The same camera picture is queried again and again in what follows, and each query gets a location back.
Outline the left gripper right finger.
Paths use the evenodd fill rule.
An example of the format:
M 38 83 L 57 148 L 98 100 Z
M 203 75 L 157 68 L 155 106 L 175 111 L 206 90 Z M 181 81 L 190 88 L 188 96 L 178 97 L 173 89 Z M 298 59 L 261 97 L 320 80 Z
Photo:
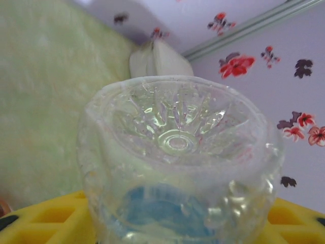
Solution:
M 264 244 L 325 244 L 325 214 L 278 198 L 264 227 Z

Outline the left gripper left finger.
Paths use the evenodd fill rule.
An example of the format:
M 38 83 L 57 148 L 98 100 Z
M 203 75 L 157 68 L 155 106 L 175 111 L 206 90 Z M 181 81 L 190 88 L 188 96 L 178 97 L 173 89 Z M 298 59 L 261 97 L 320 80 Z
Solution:
M 83 191 L 0 218 L 0 244 L 98 244 Z

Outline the clear bottle with blue label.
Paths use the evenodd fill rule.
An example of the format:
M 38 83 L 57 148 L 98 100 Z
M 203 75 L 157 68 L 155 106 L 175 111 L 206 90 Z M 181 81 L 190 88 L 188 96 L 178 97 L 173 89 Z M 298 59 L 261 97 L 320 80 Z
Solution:
M 250 100 L 193 76 L 109 84 L 78 126 L 97 244 L 253 244 L 283 161 L 280 132 Z

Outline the white lidded plastic container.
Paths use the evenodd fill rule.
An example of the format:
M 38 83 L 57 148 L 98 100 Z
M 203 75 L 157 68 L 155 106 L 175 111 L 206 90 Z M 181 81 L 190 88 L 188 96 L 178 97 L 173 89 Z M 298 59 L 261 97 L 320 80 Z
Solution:
M 129 57 L 129 71 L 131 78 L 194 75 L 188 60 L 162 40 L 149 41 L 132 52 Z

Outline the aluminium corner post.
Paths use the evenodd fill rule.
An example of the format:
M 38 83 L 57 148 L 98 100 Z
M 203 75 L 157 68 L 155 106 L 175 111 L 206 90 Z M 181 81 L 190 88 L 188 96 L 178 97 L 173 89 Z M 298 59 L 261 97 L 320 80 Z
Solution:
M 223 36 L 205 41 L 185 51 L 182 55 L 189 61 L 199 59 L 211 52 L 221 49 L 266 27 L 270 27 L 278 22 L 291 18 L 296 14 L 300 14 L 321 3 L 325 3 L 325 0 L 287 0 L 271 10 L 239 24 L 231 31 L 226 32 Z

